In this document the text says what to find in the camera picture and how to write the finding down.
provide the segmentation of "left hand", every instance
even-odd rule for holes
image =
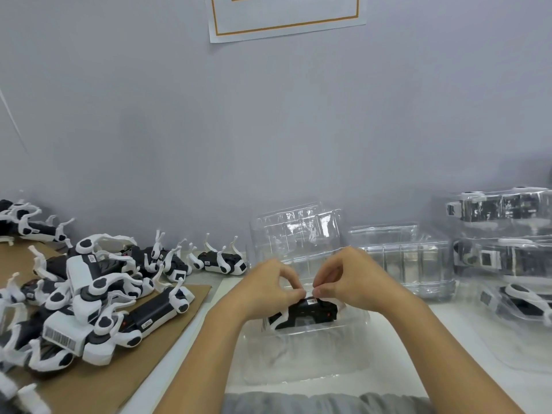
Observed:
[[[280,276],[286,278],[293,289],[284,290]],[[257,264],[217,306],[225,306],[243,322],[266,318],[296,304],[306,295],[297,273],[276,259]]]

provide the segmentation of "white table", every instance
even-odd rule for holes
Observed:
[[[212,302],[216,302],[239,279],[226,279]],[[212,303],[204,303],[195,319],[174,347],[157,365],[121,414],[152,412],[172,377],[178,370],[205,314]],[[552,406],[552,375],[531,373],[508,368],[499,362],[475,333],[470,323],[459,313],[455,304],[431,305],[433,312],[456,339],[495,381],[521,406],[527,414],[548,412]],[[406,350],[391,325],[379,314],[372,314],[375,333],[374,360],[369,369],[352,374],[267,386],[229,386],[228,392],[267,391],[285,394],[316,395],[337,392],[360,395],[366,392],[380,394],[427,396]]]

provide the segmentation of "hand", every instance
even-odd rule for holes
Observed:
[[[368,253],[353,247],[329,257],[316,274],[313,287],[315,298],[337,298],[348,305],[379,313],[414,297]]]
[[[293,289],[280,286],[280,276]],[[234,288],[220,300],[243,322],[270,317],[296,304],[306,295],[297,273],[276,259],[257,264]]]

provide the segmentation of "right hand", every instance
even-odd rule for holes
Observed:
[[[313,281],[315,298],[337,298],[368,311],[385,313],[414,297],[363,250],[346,247],[329,257]]]

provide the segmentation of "plastic blister pack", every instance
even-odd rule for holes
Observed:
[[[449,241],[437,232],[413,222],[353,227],[347,236],[416,295],[447,299],[454,293]]]
[[[460,238],[453,244],[457,272],[464,268],[506,277],[552,278],[552,236]]]
[[[277,258],[284,263],[342,247],[340,209],[312,202],[255,217],[251,238],[258,262]]]
[[[546,187],[470,191],[434,198],[434,203],[440,208],[437,214],[445,215],[461,236],[540,235],[551,228],[552,190]]]
[[[305,283],[312,290],[312,279]],[[336,300],[337,319],[273,329],[267,320],[249,321],[241,331],[229,382],[263,385],[314,379],[362,370],[370,362],[369,313]]]
[[[552,283],[464,279],[457,301],[493,354],[523,370],[552,371]]]

